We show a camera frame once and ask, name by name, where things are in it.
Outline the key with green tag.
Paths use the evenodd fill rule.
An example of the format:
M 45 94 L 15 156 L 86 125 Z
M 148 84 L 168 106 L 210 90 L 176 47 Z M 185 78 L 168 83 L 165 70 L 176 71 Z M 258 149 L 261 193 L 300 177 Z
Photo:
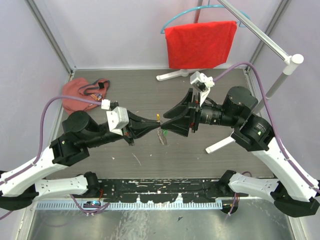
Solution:
M 168 133 L 167 133 L 167 130 L 165 130 L 165 129 L 162 130 L 162 133 L 163 133 L 163 135 L 164 135 L 165 137 L 166 137 L 167 134 L 168 134 Z

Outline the large keyring with yellow grip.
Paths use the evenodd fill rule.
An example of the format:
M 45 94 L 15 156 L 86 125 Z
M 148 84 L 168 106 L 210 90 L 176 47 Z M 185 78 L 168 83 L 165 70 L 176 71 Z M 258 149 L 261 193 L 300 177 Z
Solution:
M 157 128 L 157 136 L 158 136 L 159 142 L 162 145 L 166 146 L 168 144 L 168 142 L 167 142 L 166 136 L 163 135 L 163 131 L 162 130 L 163 129 L 161 127 Z

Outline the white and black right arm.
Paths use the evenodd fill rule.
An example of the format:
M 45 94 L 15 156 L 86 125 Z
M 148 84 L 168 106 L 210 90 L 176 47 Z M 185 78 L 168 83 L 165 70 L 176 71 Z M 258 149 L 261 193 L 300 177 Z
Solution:
M 253 113 L 258 100 L 242 86 L 229 89 L 223 104 L 212 99 L 200 103 L 200 96 L 189 89 L 183 100 L 163 116 L 161 128 L 187 137 L 200 124 L 233 129 L 231 140 L 258 157 L 275 175 L 275 179 L 258 179 L 227 170 L 218 181 L 220 193 L 231 197 L 242 193 L 262 198 L 293 218 L 313 216 L 320 207 L 316 200 L 320 182 L 308 175 L 280 149 L 272 125 Z

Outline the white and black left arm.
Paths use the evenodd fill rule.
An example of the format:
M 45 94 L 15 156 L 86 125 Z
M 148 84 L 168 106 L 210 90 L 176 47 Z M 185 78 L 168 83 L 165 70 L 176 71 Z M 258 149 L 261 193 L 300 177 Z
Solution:
M 101 185 L 91 171 L 65 179 L 47 179 L 47 176 L 88 158 L 90 148 L 119 140 L 132 146 L 136 139 L 161 125 L 157 120 L 137 116 L 122 107 L 107 111 L 106 115 L 107 121 L 98 124 L 84 111 L 72 113 L 62 122 L 63 134 L 40 155 L 14 170 L 1 171 L 1 209 L 16 211 L 36 200 L 62 195 L 97 197 Z

